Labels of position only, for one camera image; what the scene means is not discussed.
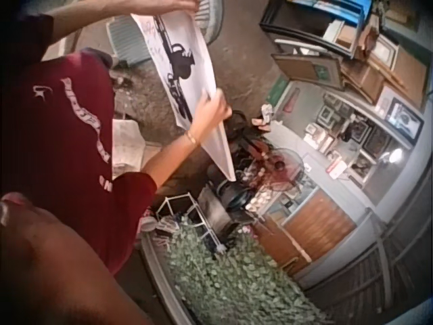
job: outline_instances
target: person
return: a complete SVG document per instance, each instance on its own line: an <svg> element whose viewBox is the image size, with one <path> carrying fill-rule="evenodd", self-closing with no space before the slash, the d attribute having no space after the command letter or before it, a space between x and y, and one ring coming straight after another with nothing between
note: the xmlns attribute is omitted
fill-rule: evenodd
<svg viewBox="0 0 433 325"><path fill-rule="evenodd" d="M109 58L90 50L41 58L98 20L173 10L196 12L198 0L86 0L11 25L1 79L0 291L32 311L32 324L148 324L112 275L156 190L231 108L220 89L212 99L204 93L189 131L140 173L112 181Z"/></svg>

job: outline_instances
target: red item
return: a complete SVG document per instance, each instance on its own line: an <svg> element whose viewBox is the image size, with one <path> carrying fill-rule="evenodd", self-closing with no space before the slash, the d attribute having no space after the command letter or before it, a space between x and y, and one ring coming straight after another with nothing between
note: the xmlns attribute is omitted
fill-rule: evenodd
<svg viewBox="0 0 433 325"><path fill-rule="evenodd" d="M23 39L37 43L23 45L29 56L16 58L21 61L14 67L20 69L1 88L1 192L21 192L53 213L115 274L132 252L156 184L143 173L111 182L110 75L87 52L38 62L40 47L46 49L51 38L38 30L52 28L52 18L43 16L34 24Z"/></svg>
<svg viewBox="0 0 433 325"><path fill-rule="evenodd" d="M293 108L295 107L295 103L298 100L300 93L299 88L295 88L293 94L290 96L290 99L287 101L287 104L284 106L283 111L285 113L291 113L293 112Z"/></svg>

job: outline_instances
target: jewelry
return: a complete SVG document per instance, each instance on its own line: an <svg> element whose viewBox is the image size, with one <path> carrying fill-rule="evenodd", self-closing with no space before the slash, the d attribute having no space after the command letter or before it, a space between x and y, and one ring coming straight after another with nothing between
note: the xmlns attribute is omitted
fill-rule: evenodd
<svg viewBox="0 0 433 325"><path fill-rule="evenodd" d="M197 145L198 141L195 139L195 137L192 136L191 132L186 131L185 135L187 136L187 138L194 144Z"/></svg>

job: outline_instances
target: leaves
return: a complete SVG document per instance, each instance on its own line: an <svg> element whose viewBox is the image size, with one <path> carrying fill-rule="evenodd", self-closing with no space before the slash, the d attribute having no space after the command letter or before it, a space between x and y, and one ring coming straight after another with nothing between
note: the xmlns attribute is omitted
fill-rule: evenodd
<svg viewBox="0 0 433 325"><path fill-rule="evenodd" d="M184 223L167 252L176 289L201 323L320 324L326 317L247 234L214 258Z"/></svg>

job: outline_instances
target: paper sign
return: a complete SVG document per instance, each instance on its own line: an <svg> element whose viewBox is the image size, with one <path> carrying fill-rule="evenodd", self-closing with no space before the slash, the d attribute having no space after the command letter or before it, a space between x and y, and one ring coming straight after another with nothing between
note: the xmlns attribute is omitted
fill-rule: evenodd
<svg viewBox="0 0 433 325"><path fill-rule="evenodd" d="M136 16L147 48L167 92L176 124L191 126L196 105L206 90L212 97L217 86L206 42L193 18L185 12L162 16ZM229 144L221 123L202 143L203 149L230 181L235 181Z"/></svg>
<svg viewBox="0 0 433 325"><path fill-rule="evenodd" d="M347 169L347 164L338 157L327 169L326 172L332 179L337 179Z"/></svg>

